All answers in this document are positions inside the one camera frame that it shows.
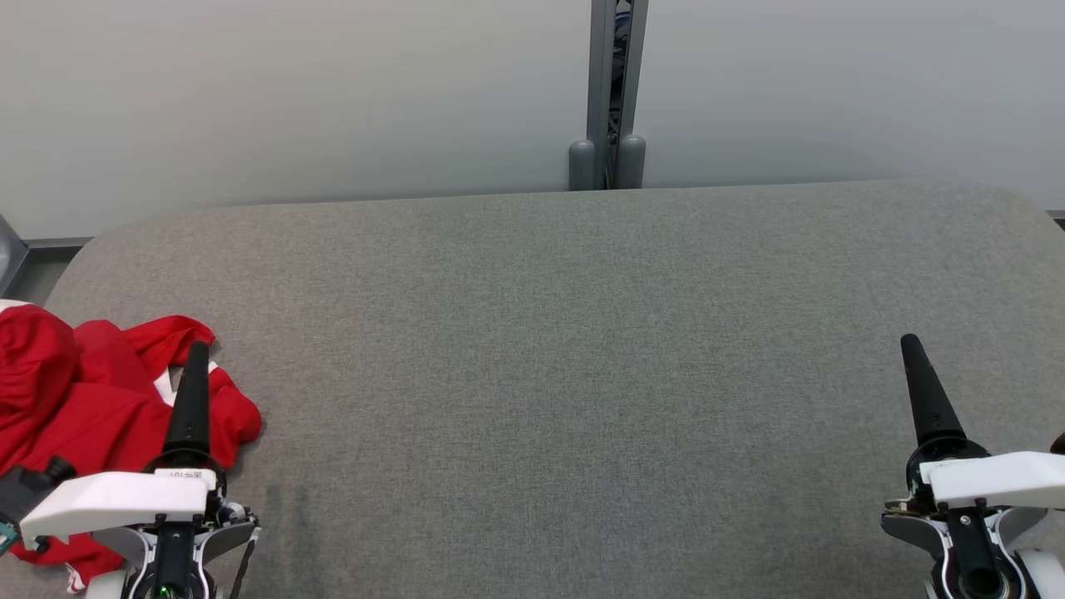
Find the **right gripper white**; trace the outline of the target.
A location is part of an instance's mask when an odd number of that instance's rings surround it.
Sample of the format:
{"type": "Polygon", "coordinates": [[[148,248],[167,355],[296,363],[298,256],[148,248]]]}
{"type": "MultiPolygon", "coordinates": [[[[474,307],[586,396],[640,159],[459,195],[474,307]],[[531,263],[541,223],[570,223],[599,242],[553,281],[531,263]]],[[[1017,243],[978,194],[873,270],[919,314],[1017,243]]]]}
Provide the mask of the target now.
{"type": "MultiPolygon", "coordinates": [[[[905,334],[900,350],[918,448],[963,450],[967,435],[920,338],[905,334]]],[[[1065,455],[1020,451],[925,462],[917,467],[917,480],[931,489],[935,507],[1065,509],[1065,455]]]]}

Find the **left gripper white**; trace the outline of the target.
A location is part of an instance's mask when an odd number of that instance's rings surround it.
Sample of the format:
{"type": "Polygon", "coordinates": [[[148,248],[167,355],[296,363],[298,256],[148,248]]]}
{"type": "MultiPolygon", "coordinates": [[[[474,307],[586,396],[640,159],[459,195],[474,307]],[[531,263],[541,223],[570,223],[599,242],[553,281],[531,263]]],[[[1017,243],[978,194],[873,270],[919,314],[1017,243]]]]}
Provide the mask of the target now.
{"type": "Polygon", "coordinates": [[[141,473],[96,473],[67,480],[19,520],[24,546],[43,538],[119,527],[199,522],[227,492],[227,474],[211,456],[209,345],[191,344],[176,390],[162,453],[141,473]]]}

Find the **red white-striped garment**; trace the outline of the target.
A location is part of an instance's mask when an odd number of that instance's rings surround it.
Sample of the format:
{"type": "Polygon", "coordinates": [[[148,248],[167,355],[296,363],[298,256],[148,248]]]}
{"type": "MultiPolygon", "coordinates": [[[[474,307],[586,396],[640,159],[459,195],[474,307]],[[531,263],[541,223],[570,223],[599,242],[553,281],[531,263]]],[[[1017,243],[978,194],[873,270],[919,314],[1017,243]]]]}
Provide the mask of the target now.
{"type": "MultiPolygon", "coordinates": [[[[170,315],[130,329],[109,321],[70,326],[38,304],[0,300],[0,475],[23,467],[40,473],[63,458],[77,475],[137,473],[163,451],[176,391],[171,371],[186,365],[194,342],[215,334],[196,319],[170,315]]],[[[235,466],[258,439],[258,407],[218,365],[208,365],[210,455],[235,466]]],[[[121,555],[72,536],[45,551],[0,541],[0,555],[42,567],[64,566],[66,589],[122,568],[121,555]]]]}

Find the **grey cylindrical post cap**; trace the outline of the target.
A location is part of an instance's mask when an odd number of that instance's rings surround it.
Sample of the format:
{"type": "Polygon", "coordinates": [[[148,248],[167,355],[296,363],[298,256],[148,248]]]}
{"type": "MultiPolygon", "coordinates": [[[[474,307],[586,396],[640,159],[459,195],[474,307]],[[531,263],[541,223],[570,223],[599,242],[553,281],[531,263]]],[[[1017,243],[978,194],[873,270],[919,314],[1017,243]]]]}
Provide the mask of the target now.
{"type": "Polygon", "coordinates": [[[596,145],[593,141],[574,141],[567,149],[567,187],[571,192],[594,191],[597,188],[596,145]]]}
{"type": "Polygon", "coordinates": [[[643,187],[646,140],[638,134],[628,134],[617,143],[617,167],[615,187],[617,189],[641,189],[643,187]]]}

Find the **grey metal partition post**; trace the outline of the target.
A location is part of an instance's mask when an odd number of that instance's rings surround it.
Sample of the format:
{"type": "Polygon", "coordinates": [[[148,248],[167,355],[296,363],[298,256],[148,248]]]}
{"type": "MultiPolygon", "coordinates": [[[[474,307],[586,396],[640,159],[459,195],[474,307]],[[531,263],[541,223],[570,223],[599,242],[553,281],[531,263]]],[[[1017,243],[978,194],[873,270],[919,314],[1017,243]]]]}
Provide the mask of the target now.
{"type": "Polygon", "coordinates": [[[635,115],[650,0],[591,0],[586,133],[596,145],[595,191],[613,190],[617,143],[635,115]]]}

